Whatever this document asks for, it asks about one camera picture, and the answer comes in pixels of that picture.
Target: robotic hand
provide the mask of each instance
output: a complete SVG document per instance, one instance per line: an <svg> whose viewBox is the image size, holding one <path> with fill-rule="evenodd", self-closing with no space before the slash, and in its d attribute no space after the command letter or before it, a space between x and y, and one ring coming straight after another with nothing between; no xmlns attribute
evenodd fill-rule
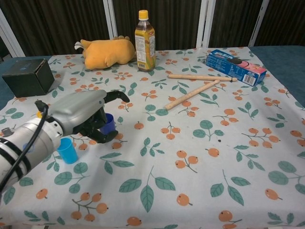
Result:
<svg viewBox="0 0 305 229"><path fill-rule="evenodd" d="M0 196L6 187L17 182L53 153L59 147L61 137L81 133L98 143L113 140L117 131L103 135L98 129L107 123L104 104L117 98L129 102L123 92L107 93L104 90L70 94L54 103L49 112L45 103L36 101L38 110L45 113L42 119L34 118L14 132L9 128L2 130L4 137L0 138ZM17 165L12 176L8 176L14 164Z"/></svg>

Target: plastic cup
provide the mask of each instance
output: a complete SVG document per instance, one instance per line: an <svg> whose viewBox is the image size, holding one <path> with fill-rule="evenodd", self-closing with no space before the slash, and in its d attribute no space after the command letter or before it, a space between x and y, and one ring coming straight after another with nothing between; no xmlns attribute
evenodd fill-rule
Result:
<svg viewBox="0 0 305 229"><path fill-rule="evenodd" d="M109 132L115 130L113 115L106 113L106 118L107 118L107 123L102 128L100 128L100 132L104 135L107 135Z"/></svg>
<svg viewBox="0 0 305 229"><path fill-rule="evenodd" d="M57 151L66 164L73 164L78 160L73 143L69 138L64 137L61 139L61 145L58 147Z"/></svg>

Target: orange bottle cap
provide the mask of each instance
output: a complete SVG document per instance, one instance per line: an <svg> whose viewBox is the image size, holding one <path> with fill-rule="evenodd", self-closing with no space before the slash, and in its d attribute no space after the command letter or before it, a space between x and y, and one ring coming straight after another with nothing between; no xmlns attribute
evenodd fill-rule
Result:
<svg viewBox="0 0 305 229"><path fill-rule="evenodd" d="M139 20L141 20L141 21L148 20L148 11L147 10L139 11Z"/></svg>

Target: tablecloth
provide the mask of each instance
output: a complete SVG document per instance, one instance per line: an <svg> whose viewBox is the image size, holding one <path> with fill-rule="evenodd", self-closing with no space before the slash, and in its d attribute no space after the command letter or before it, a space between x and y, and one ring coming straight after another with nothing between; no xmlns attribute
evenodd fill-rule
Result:
<svg viewBox="0 0 305 229"><path fill-rule="evenodd" d="M169 73L225 76L205 63L212 49L157 52L156 68L136 62L87 70L81 55L49 60L57 81L46 96L14 98L0 112L11 129L34 118L34 102L104 89L125 92L105 111L119 131L106 144L72 135L79 160L57 152L10 187L0 224L111 228L249 228L305 225L305 108L269 72L250 87L225 82L170 111L164 105L203 85ZM246 47L226 52L263 66Z"/></svg>

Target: wooden stick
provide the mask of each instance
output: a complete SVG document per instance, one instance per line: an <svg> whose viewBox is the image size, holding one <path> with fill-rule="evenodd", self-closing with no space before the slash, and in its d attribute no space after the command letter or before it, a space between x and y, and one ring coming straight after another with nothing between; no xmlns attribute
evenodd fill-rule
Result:
<svg viewBox="0 0 305 229"><path fill-rule="evenodd" d="M172 109L173 107L177 106L178 104L182 103L183 101L185 101L185 100L187 100L187 99L193 97L194 95L197 95L198 93L200 93L200 92L202 92L202 91L204 91L204 90L206 90L206 89L212 87L213 85L215 85L215 84L217 84L217 83L219 83L219 80L215 80L215 81L210 82L210 83L208 83L208 84L206 84L206 85L204 85L204 86L202 86L202 87L199 87L199 88L197 88L197 89L195 89L195 90L189 92L188 94L186 94L186 95L184 95L184 96L182 96L182 97L176 99L175 101L173 101L173 102L167 104L164 108L165 108L166 110L170 110L170 109Z"/></svg>
<svg viewBox="0 0 305 229"><path fill-rule="evenodd" d="M209 76L209 75L180 75L169 74L168 78L171 79L189 79L189 80L219 80L219 81L237 81L237 78L221 77L221 76Z"/></svg>

